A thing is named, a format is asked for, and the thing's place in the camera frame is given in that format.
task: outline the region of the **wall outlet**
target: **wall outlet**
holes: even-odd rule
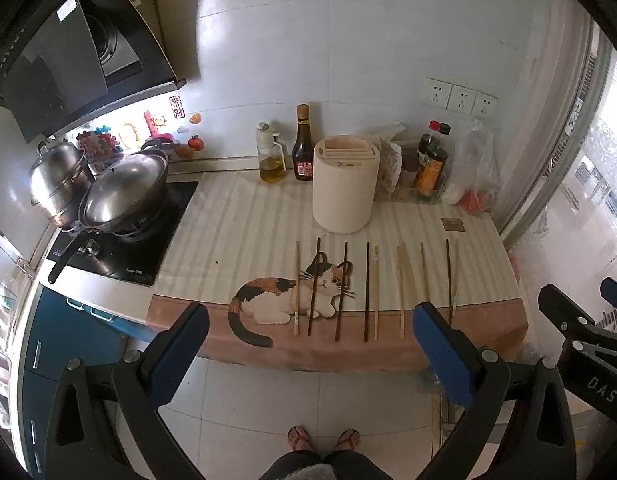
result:
[[[450,99],[448,100],[448,110],[459,112],[460,114],[470,115],[475,104],[477,90],[464,88],[463,86],[453,85],[450,91]]]
[[[437,81],[427,77],[425,87],[421,94],[421,103],[429,106],[446,108],[451,88],[453,88],[451,83],[444,83],[444,81]]]
[[[471,112],[471,115],[480,118],[493,117],[495,115],[495,108],[497,108],[496,97],[488,94],[483,94],[482,92],[477,92],[475,106],[473,106],[473,111]]]

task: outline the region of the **stainless steel pot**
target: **stainless steel pot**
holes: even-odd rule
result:
[[[57,227],[70,227],[77,220],[83,196],[95,181],[84,150],[63,141],[50,149],[41,142],[37,151],[40,158],[29,171],[31,204],[44,209]]]
[[[99,232],[125,234],[161,209],[166,200],[168,158],[162,150],[147,148],[150,145],[160,146],[159,139],[108,167],[83,196],[78,212],[83,229],[55,262],[49,283],[55,283],[80,247],[97,241]],[[88,252],[98,257],[96,251]]]

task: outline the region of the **clear plastic bag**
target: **clear plastic bag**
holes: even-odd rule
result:
[[[459,140],[442,202],[458,204],[469,213],[489,210],[499,191],[499,171],[493,156],[495,136],[480,121]]]

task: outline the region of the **brown bottle cap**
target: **brown bottle cap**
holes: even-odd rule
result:
[[[308,105],[298,105],[298,119],[300,121],[306,121],[309,117]]]

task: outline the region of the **cat head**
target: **cat head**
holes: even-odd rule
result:
[[[313,261],[306,270],[302,272],[302,280],[314,280],[317,276],[317,292],[329,296],[339,294],[341,284],[344,284],[344,294],[350,298],[355,297],[355,293],[350,290],[351,286],[352,262],[346,262],[344,273],[344,262],[335,266],[328,261],[325,253],[320,252],[316,261]]]

